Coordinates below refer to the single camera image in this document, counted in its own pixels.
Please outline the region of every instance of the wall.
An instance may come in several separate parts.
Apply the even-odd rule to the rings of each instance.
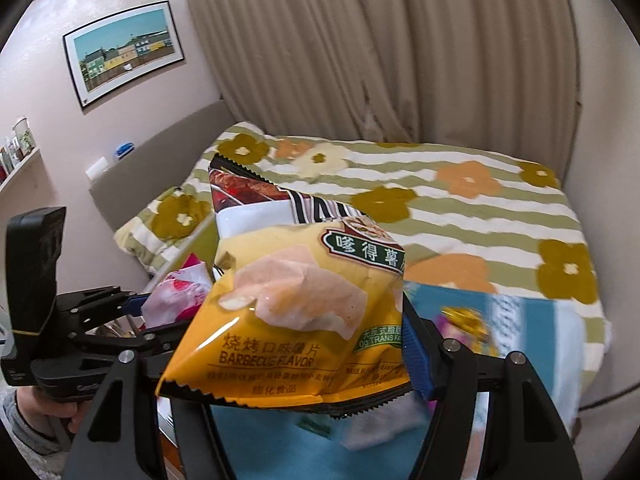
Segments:
[[[572,0],[582,117],[565,183],[596,265],[613,343],[583,403],[640,380],[640,48],[610,0]],[[640,424],[640,392],[580,414],[585,480],[601,479]]]
[[[35,207],[67,206],[58,264],[60,291],[113,284],[130,290],[144,287],[146,273],[116,247],[88,193],[84,171],[101,156],[110,158],[123,142],[140,144],[219,97],[186,0],[169,0],[186,60],[81,110],[66,65],[63,34],[157,1],[161,0],[35,0],[0,54],[0,134],[10,131],[16,117],[26,115],[42,151],[42,161],[35,161],[0,196],[0,225]],[[4,234],[0,238],[1,256]]]

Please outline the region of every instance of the human hand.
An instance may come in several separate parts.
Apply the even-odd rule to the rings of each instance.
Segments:
[[[16,402],[20,414],[27,424],[35,431],[54,436],[47,416],[57,418],[70,418],[68,429],[71,433],[77,433],[84,419],[90,400],[85,402],[56,402],[45,396],[37,386],[21,386],[16,393]]]

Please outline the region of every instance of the yellow chip bag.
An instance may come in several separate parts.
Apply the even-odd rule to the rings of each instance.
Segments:
[[[368,217],[242,232],[220,241],[216,265],[224,274],[159,392],[175,383],[226,402],[287,408],[408,384],[404,251]]]

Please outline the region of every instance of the screw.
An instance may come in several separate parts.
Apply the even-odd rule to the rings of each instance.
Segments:
[[[522,352],[513,352],[511,354],[511,361],[517,365],[523,365],[527,362],[526,356]]]
[[[123,364],[127,364],[132,362],[135,356],[136,356],[136,353],[133,350],[125,350],[124,352],[120,352],[120,355],[118,356],[118,361],[120,361]]]
[[[442,346],[447,352],[457,352],[460,350],[460,341],[457,339],[445,339],[442,342]]]

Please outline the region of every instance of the beige curtain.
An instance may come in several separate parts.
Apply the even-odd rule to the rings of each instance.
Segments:
[[[188,1],[239,120],[493,150],[564,175],[579,83],[568,0]]]

